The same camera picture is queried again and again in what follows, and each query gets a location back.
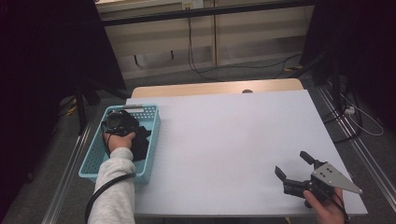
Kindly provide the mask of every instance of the wall outlet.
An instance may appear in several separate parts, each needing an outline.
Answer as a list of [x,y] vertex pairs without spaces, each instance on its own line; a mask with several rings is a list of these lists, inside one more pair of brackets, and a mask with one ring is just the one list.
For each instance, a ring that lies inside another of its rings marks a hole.
[[204,0],[191,1],[191,8],[204,8]]
[[192,9],[191,1],[181,2],[181,9],[182,10]]

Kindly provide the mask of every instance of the human arm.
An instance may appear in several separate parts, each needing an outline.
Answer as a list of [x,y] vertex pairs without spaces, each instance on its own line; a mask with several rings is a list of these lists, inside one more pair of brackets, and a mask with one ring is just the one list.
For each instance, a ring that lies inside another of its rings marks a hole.
[[[318,224],[344,224],[345,216],[339,208],[337,208],[330,201],[320,203],[318,199],[309,190],[304,191],[304,197],[311,204],[312,208],[317,213]],[[343,206],[343,191],[339,188],[334,189],[334,195],[332,196],[334,201],[340,206]]]
[[[110,159],[102,163],[96,179],[95,191],[108,181],[134,172],[130,150],[134,133],[125,137],[106,135]],[[105,190],[95,201],[89,223],[134,223],[134,182],[122,180]]]

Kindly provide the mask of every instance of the black cable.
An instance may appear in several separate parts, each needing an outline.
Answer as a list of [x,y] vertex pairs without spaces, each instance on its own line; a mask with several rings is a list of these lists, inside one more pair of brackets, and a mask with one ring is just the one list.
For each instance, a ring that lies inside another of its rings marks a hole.
[[223,82],[223,80],[218,79],[218,78],[214,78],[214,77],[205,77],[204,75],[201,74],[201,72],[199,72],[197,70],[197,68],[195,67],[195,62],[194,62],[194,56],[192,53],[192,29],[191,29],[191,18],[187,18],[188,22],[189,22],[189,66],[190,69],[195,72],[196,74],[198,74],[198,76],[202,77],[202,78],[206,78],[206,79],[210,79],[210,80],[215,80],[215,81],[219,81],[219,82]]
[[92,197],[90,198],[90,201],[87,204],[87,207],[85,208],[85,223],[88,223],[88,219],[90,218],[90,213],[93,207],[93,203],[96,201],[96,199],[103,193],[105,190],[110,188],[111,186],[119,183],[121,180],[124,179],[129,179],[129,178],[134,178],[136,176],[135,173],[127,174],[127,175],[121,175],[119,177],[116,177],[107,183],[105,183],[99,190],[97,190]]
[[[356,107],[359,107],[358,100],[357,100],[356,95],[355,95],[355,93],[353,91],[352,91],[352,96],[354,98]],[[361,119],[361,112],[359,110],[355,113],[355,116],[356,116],[356,118],[358,120],[359,126],[363,127],[363,120]],[[349,137],[347,137],[345,139],[342,139],[342,140],[333,141],[333,143],[334,144],[343,143],[343,142],[346,142],[346,141],[349,141],[349,140],[352,140],[352,139],[358,137],[360,134],[361,134],[361,128],[359,128],[357,131],[354,130],[354,134],[352,134],[351,136],[349,136]]]
[[74,101],[76,99],[76,96],[71,97],[66,103],[62,104],[59,106],[59,110],[62,111],[64,110],[68,105],[70,105],[70,103],[72,103],[72,101]]
[[316,192],[319,192],[321,195],[325,196],[325,197],[327,198],[327,200],[329,200],[332,204],[334,204],[335,207],[337,207],[338,210],[340,210],[340,211],[343,213],[345,223],[346,223],[346,224],[349,223],[350,217],[349,217],[349,215],[347,214],[344,201],[341,199],[341,197],[340,197],[339,195],[337,195],[336,193],[334,193],[334,194],[337,196],[337,198],[340,200],[341,205],[338,204],[338,202],[336,202],[335,199],[333,199],[332,197],[330,197],[330,196],[329,196],[326,192],[324,192],[321,188],[318,188],[318,187],[315,186],[315,185],[312,185],[311,188],[312,188],[312,189],[315,189]]
[[344,108],[342,108],[341,109],[341,111],[338,113],[338,115],[336,116],[336,117],[334,117],[334,118],[332,118],[332,119],[329,119],[329,120],[323,120],[323,123],[329,123],[329,122],[332,122],[332,121],[335,121],[335,120],[337,120],[337,119],[340,119],[342,116],[344,116],[344,113],[345,113],[345,110],[347,109],[347,107],[344,105]]
[[335,111],[336,111],[336,109],[330,111],[330,112],[327,113],[327,114],[324,114],[324,115],[320,116],[321,120],[324,122],[324,120],[325,120],[326,118],[328,118],[328,117],[329,117],[332,113],[334,113]]
[[275,78],[279,77],[280,75],[282,75],[283,70],[284,70],[284,68],[285,68],[285,63],[286,63],[288,60],[290,60],[290,59],[292,59],[292,58],[294,58],[294,57],[297,57],[297,56],[301,56],[301,55],[302,55],[301,53],[294,54],[294,55],[292,55],[292,56],[290,56],[290,57],[288,57],[288,58],[282,60],[282,61],[279,62],[279,63],[269,64],[269,65],[262,65],[262,66],[227,65],[227,66],[213,67],[213,68],[209,68],[209,69],[206,69],[206,70],[203,70],[203,71],[199,71],[199,70],[195,67],[195,62],[194,62],[193,53],[192,53],[192,38],[191,38],[191,36],[192,36],[192,28],[191,28],[191,18],[188,18],[188,22],[189,22],[189,66],[190,66],[190,69],[191,69],[193,72],[197,73],[197,74],[198,74],[200,77],[202,77],[202,78],[207,78],[207,79],[211,79],[211,80],[223,82],[224,80],[221,80],[221,79],[217,79],[217,78],[213,78],[213,77],[205,77],[205,76],[202,75],[202,73],[207,73],[207,72],[210,72],[210,71],[213,71],[213,70],[217,70],[217,69],[222,69],[222,68],[253,68],[253,69],[254,69],[254,68],[267,68],[267,67],[273,67],[273,66],[277,66],[277,65],[283,64],[283,65],[282,65],[282,70],[279,72],[279,74],[277,74],[275,77],[273,77],[273,79],[275,79]]
[[58,117],[63,117],[63,116],[65,116],[65,115],[71,115],[71,114],[73,114],[74,112],[75,112],[76,110],[73,110],[73,111],[67,111],[66,113],[63,113],[63,114],[60,114],[60,115],[58,115]]
[[102,142],[103,145],[105,146],[106,154],[110,158],[110,149],[108,148],[108,140],[110,140],[111,135],[107,138],[107,143],[105,139],[105,122],[102,121],[101,126],[100,126],[101,132],[102,132]]

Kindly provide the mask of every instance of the electrical cable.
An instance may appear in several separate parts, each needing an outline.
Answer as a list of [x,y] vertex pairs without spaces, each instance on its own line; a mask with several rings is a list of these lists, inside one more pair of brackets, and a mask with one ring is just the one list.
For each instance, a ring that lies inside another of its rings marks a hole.
[[337,111],[337,109],[334,109],[334,110],[330,111],[329,113],[320,116],[321,120],[324,122],[324,120],[326,118],[328,118],[331,114],[333,114],[335,111]]
[[325,123],[325,124],[326,124],[326,123],[330,123],[330,122],[332,122],[332,121],[335,121],[335,120],[341,118],[341,117],[344,115],[344,112],[343,112],[343,111],[345,111],[345,109],[346,109],[346,107],[344,106],[344,108],[341,110],[342,112],[338,113],[338,115],[337,115],[336,117],[334,117],[334,118],[332,118],[332,119],[328,119],[328,120],[323,120],[323,123]]
[[224,80],[221,80],[221,79],[218,79],[218,78],[205,77],[205,76],[202,75],[202,73],[207,73],[207,72],[210,72],[210,71],[213,71],[213,70],[217,70],[217,69],[222,69],[222,68],[252,68],[252,69],[257,68],[257,69],[260,69],[260,68],[273,67],[273,66],[277,66],[277,65],[283,64],[283,65],[282,65],[282,70],[279,72],[279,74],[277,74],[275,77],[272,78],[272,79],[275,79],[275,78],[279,77],[280,75],[282,75],[283,70],[284,70],[284,68],[285,68],[285,63],[286,63],[288,60],[290,60],[290,59],[292,59],[292,58],[294,58],[294,57],[297,57],[297,56],[301,56],[301,55],[302,55],[302,53],[294,54],[294,55],[289,56],[288,58],[282,60],[281,62],[274,63],[274,64],[268,64],[268,65],[262,65],[262,66],[227,65],[227,66],[213,67],[213,68],[209,68],[209,69],[206,69],[206,70],[199,71],[199,70],[195,67],[195,62],[194,62],[193,53],[192,53],[192,38],[191,38],[191,37],[192,37],[192,28],[191,28],[191,18],[188,18],[188,23],[189,23],[189,66],[190,66],[190,69],[191,69],[193,72],[197,73],[197,74],[198,74],[200,77],[202,77],[202,78],[206,78],[206,79],[211,79],[211,80],[223,82]]
[[366,112],[364,112],[363,110],[361,110],[360,108],[358,108],[356,105],[353,105],[343,94],[341,94],[341,96],[346,99],[353,107],[355,107],[358,111],[360,111],[361,113],[363,113],[365,116],[367,116],[370,120],[372,120],[380,129],[381,129],[381,133],[370,133],[369,131],[365,130],[363,127],[361,127],[361,125],[359,125],[349,114],[349,118],[351,119],[351,121],[353,123],[355,123],[356,126],[358,126],[360,129],[362,129],[364,132],[373,135],[373,136],[380,136],[384,133],[384,129],[382,128],[382,126],[375,120],[373,119],[371,116],[369,116]]
[[327,200],[329,200],[332,204],[334,204],[335,207],[338,208],[338,210],[340,210],[343,213],[344,216],[344,222],[346,224],[348,224],[350,222],[350,217],[347,214],[346,208],[345,208],[345,204],[344,201],[341,199],[341,197],[334,193],[336,195],[336,197],[338,198],[338,200],[340,201],[341,205],[335,201],[335,199],[333,199],[332,197],[330,197],[327,193],[323,192],[323,190],[321,188],[316,187],[315,185],[311,186],[312,189],[315,189],[315,191],[319,192],[321,195],[325,196],[327,198]]
[[112,134],[110,134],[107,138],[107,143],[106,143],[106,139],[105,139],[105,122],[102,121],[101,126],[100,126],[101,132],[102,132],[102,142],[103,145],[105,146],[105,150],[106,150],[106,154],[108,157],[110,157],[110,149],[108,148],[108,142],[110,140],[110,137]]
[[[352,92],[352,95],[353,95],[354,101],[356,102],[356,105],[358,105],[358,100],[356,99],[355,93]],[[361,119],[361,112],[358,110],[358,113],[355,113],[355,114],[356,114],[356,117],[358,119],[359,125],[363,126],[363,120]],[[334,144],[339,144],[339,143],[343,143],[343,142],[352,140],[352,139],[358,137],[361,134],[361,129],[358,129],[357,131],[353,130],[353,132],[354,132],[354,134],[352,134],[351,136],[349,136],[349,137],[347,137],[345,139],[342,139],[342,140],[333,141],[333,143]]]
[[65,116],[65,115],[71,115],[71,114],[73,114],[73,112],[75,112],[77,110],[76,96],[71,97],[66,103],[60,105],[59,106],[59,113],[61,113],[61,111],[63,111],[68,105],[70,105],[70,108],[67,110],[67,112],[64,112],[62,114],[58,114],[58,117],[62,117],[62,116]]
[[131,174],[126,174],[126,175],[121,175],[118,176],[110,181],[108,181],[107,183],[105,183],[101,188],[99,188],[99,190],[97,190],[92,197],[90,198],[90,201],[87,204],[87,207],[85,208],[85,223],[88,223],[88,219],[90,218],[90,213],[93,207],[94,202],[96,201],[97,198],[99,198],[99,196],[105,192],[105,190],[109,189],[111,186],[119,183],[122,180],[125,179],[129,179],[129,178],[134,178],[136,176],[135,173],[131,173]]
[[195,67],[195,62],[194,62],[194,56],[192,53],[192,29],[191,29],[191,18],[187,18],[188,22],[189,22],[189,66],[190,69],[195,72],[196,74],[198,74],[198,76],[202,77],[202,78],[206,78],[206,79],[210,79],[210,80],[215,80],[215,81],[219,81],[219,82],[223,82],[223,80],[218,79],[218,78],[214,78],[214,77],[206,77],[204,75],[202,75],[202,72],[199,72],[198,69]]
[[108,147],[108,143],[110,142],[110,137],[111,137],[112,135],[113,135],[113,134],[109,134],[109,135],[108,135],[108,138],[107,138],[107,149],[108,149],[108,150],[110,150],[109,147]]

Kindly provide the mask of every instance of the gray floor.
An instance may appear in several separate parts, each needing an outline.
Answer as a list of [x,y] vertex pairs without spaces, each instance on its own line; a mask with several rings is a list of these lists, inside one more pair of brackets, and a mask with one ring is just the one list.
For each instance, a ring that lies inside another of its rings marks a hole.
[[[238,65],[244,66],[264,66],[277,63],[279,60],[266,62],[243,63]],[[286,66],[296,65],[298,58],[293,58],[286,63]],[[247,68],[233,67],[221,68],[211,72],[203,73],[206,77],[214,77],[223,81],[236,80],[253,80],[269,79],[277,76],[282,70],[282,64],[269,68]],[[290,73],[284,72],[279,77],[287,77]],[[300,80],[304,87],[309,91],[320,115],[330,112],[322,96],[315,87],[308,75],[302,76]],[[201,83],[211,82],[213,80],[202,78],[192,71],[176,72],[154,77],[141,77],[127,80],[128,93],[130,94],[138,86],[154,86],[167,84],[183,83]],[[96,111],[107,105],[116,105],[124,103],[122,100],[111,98],[110,95],[100,92],[104,98],[99,106],[86,105],[88,111]],[[368,114],[375,117],[373,110],[367,106],[362,99],[359,99],[361,108]],[[89,119],[97,119],[98,115],[94,112],[89,113]],[[372,132],[378,132],[376,126],[366,117],[364,118],[364,128]],[[337,122],[331,122],[326,125],[332,139],[341,139],[346,137]],[[396,138],[395,132],[385,130],[381,136],[371,136],[368,133],[362,133],[360,139],[369,148],[373,157],[378,161],[384,173],[392,183],[396,183],[395,166],[396,159]],[[47,153],[41,158],[40,163],[33,171],[34,180],[26,183],[14,204],[11,205],[3,223],[41,223],[51,199],[61,181],[64,169],[72,153],[72,149],[78,140],[78,117],[77,114],[72,116],[61,117],[56,132],[53,135]],[[350,142],[337,144],[336,148],[343,159],[346,168],[354,175],[353,181],[360,186],[364,193],[361,195],[364,204],[369,212],[363,217],[353,217],[352,223],[394,223],[396,219],[395,211],[389,205],[381,189],[372,178],[366,166],[358,156],[355,148]],[[78,191],[78,186],[86,188],[87,185],[93,190],[93,184],[89,181],[77,178],[76,171],[73,173],[73,185],[76,187],[68,190],[67,195],[78,195],[73,199],[66,198],[64,207],[57,216],[57,223],[83,223],[82,212],[91,192]],[[233,223],[234,220],[226,219],[225,223]],[[137,218],[137,223],[215,223],[213,218]],[[294,217],[292,223],[315,223],[311,217]],[[242,218],[238,223],[275,223],[273,220],[264,218]]]

